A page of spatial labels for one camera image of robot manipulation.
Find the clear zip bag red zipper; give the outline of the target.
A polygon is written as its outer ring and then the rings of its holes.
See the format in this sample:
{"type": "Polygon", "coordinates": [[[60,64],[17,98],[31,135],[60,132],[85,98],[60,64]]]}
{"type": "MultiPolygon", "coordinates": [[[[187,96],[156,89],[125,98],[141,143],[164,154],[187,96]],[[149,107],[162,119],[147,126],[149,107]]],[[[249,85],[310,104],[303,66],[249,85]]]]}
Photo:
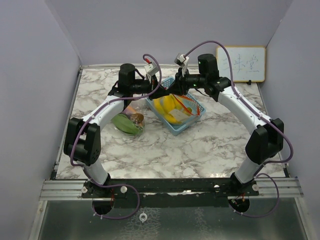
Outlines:
{"type": "Polygon", "coordinates": [[[199,104],[185,95],[166,95],[153,99],[152,105],[155,112],[172,125],[183,125],[201,113],[199,104]]]}

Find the green leaf vegetable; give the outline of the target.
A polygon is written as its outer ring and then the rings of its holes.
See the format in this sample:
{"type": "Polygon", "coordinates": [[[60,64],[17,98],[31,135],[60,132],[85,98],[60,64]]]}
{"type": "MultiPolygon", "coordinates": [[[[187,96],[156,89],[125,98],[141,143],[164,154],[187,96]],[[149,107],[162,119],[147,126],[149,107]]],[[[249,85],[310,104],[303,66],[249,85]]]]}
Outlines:
{"type": "Polygon", "coordinates": [[[120,131],[129,135],[140,135],[144,131],[145,122],[143,125],[134,124],[126,115],[119,113],[112,118],[111,122],[120,131]]]}

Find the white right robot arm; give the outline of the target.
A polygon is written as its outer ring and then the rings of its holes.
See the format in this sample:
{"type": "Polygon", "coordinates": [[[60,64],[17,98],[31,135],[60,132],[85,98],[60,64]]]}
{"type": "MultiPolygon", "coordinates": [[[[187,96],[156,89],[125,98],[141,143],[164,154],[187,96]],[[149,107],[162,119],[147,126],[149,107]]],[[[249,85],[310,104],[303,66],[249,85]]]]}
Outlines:
{"type": "Polygon", "coordinates": [[[171,94],[185,95],[190,89],[204,89],[216,102],[226,107],[245,126],[250,138],[245,146],[246,158],[231,175],[229,189],[240,196],[248,184],[263,167],[283,149],[284,123],[279,118],[271,119],[253,106],[232,85],[231,80],[219,75],[217,59],[213,54],[198,56],[198,74],[190,74],[187,65],[189,57],[178,54],[174,62],[179,65],[173,84],[168,88],[171,94]]]}

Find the yellow banana bunch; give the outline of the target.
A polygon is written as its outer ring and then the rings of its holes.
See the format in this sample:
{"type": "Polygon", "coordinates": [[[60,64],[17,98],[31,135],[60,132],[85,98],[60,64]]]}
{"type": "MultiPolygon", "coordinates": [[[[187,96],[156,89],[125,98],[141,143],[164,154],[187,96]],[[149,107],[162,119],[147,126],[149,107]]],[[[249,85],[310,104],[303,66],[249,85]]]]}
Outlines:
{"type": "Polygon", "coordinates": [[[189,117],[172,94],[154,99],[153,106],[168,123],[173,125],[180,125],[189,117]]]}

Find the dark purple eggplant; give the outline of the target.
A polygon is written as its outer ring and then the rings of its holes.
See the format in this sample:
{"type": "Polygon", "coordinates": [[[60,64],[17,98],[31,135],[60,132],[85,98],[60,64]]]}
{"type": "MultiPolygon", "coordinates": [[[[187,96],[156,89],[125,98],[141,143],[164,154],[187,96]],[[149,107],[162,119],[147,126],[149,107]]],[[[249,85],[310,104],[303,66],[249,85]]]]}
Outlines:
{"type": "Polygon", "coordinates": [[[131,118],[132,115],[136,114],[137,111],[134,108],[129,108],[127,107],[122,114],[126,115],[129,119],[131,118]]]}

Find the brown kiwi fruit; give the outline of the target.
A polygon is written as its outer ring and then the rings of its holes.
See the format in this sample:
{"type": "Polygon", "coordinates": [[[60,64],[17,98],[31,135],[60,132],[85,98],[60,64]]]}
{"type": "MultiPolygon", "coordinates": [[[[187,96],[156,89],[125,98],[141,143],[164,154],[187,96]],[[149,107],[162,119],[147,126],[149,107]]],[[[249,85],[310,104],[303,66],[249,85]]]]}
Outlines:
{"type": "Polygon", "coordinates": [[[134,113],[130,116],[130,120],[136,125],[144,124],[144,115],[141,113],[134,113]]]}

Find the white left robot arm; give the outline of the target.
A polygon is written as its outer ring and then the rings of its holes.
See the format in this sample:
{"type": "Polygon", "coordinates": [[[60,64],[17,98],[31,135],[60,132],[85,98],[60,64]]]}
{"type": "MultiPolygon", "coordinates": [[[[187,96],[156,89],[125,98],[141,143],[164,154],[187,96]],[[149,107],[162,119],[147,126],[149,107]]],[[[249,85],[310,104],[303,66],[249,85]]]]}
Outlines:
{"type": "Polygon", "coordinates": [[[81,167],[87,178],[94,183],[97,196],[106,197],[111,190],[110,175],[103,168],[101,153],[101,131],[118,114],[123,112],[133,100],[143,97],[158,98],[166,91],[160,86],[161,72],[158,63],[151,61],[144,66],[145,77],[136,78],[138,70],[131,63],[120,66],[118,80],[112,86],[106,99],[91,113],[82,118],[73,117],[68,121],[63,153],[70,158],[74,167],[81,167]]]}

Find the orange papaya slice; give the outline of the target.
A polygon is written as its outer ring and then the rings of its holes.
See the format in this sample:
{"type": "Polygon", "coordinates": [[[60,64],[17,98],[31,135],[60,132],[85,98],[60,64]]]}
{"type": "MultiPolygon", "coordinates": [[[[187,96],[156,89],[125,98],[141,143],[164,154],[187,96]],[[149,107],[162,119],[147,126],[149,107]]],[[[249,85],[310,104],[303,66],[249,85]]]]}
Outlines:
{"type": "Polygon", "coordinates": [[[136,110],[129,105],[123,112],[126,114],[135,114],[136,110]]]}

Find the clear zip bag orange zipper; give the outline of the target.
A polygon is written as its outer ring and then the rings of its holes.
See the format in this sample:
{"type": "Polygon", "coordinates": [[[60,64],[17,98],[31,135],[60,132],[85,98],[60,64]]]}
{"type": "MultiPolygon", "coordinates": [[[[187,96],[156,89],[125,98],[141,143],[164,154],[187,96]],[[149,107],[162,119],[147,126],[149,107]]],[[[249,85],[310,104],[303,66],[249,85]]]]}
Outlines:
{"type": "Polygon", "coordinates": [[[125,110],[112,118],[112,124],[126,135],[143,134],[145,130],[145,115],[142,112],[144,106],[143,99],[133,100],[125,110]]]}

